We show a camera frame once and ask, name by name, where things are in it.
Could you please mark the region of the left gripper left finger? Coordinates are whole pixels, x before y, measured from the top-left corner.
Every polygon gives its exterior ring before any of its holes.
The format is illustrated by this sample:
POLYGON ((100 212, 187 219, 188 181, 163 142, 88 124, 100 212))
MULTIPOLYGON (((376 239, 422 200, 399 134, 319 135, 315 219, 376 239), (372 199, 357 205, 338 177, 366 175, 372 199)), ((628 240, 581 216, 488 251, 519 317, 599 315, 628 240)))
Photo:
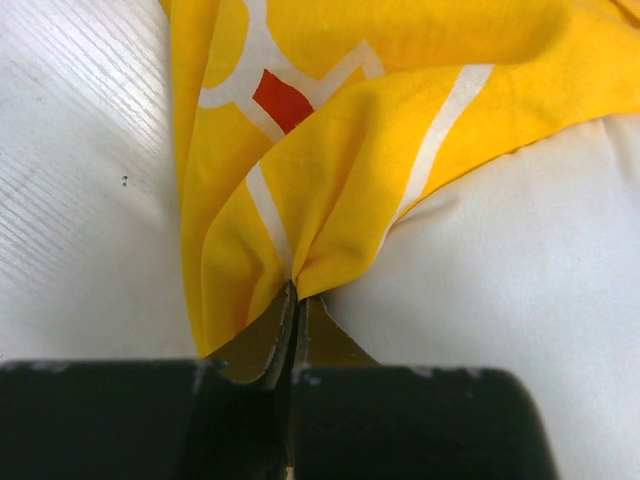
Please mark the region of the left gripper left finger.
POLYGON ((266 310, 210 355, 202 383, 204 479, 284 479, 297 294, 281 287, 266 310))

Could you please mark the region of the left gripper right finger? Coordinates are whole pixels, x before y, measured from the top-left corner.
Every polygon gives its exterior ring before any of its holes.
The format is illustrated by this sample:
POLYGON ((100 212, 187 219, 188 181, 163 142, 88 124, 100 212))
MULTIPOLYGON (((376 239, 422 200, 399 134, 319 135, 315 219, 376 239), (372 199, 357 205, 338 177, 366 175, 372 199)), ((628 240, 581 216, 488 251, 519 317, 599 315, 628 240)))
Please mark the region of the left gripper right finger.
POLYGON ((384 370, 330 318, 301 303, 290 446, 297 479, 385 477, 384 370))

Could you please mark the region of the white pillow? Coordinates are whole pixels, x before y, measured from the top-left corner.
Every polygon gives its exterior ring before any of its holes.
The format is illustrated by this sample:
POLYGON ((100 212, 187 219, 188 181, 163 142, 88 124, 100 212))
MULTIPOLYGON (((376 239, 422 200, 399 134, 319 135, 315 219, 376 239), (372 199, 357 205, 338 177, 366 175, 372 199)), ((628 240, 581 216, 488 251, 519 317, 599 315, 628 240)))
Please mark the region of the white pillow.
POLYGON ((637 478, 638 117, 568 128, 443 187, 324 301, 385 363, 518 376, 562 478, 637 478))

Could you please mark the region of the yellow printed pillowcase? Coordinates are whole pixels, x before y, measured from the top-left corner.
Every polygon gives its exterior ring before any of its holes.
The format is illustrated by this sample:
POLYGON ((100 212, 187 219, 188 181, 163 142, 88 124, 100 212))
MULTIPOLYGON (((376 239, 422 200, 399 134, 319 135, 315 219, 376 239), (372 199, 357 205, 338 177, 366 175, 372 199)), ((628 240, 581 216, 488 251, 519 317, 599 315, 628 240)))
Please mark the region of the yellow printed pillowcase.
POLYGON ((292 282, 362 275, 396 220, 565 128, 639 110, 635 1, 166 1, 198 351, 292 282))

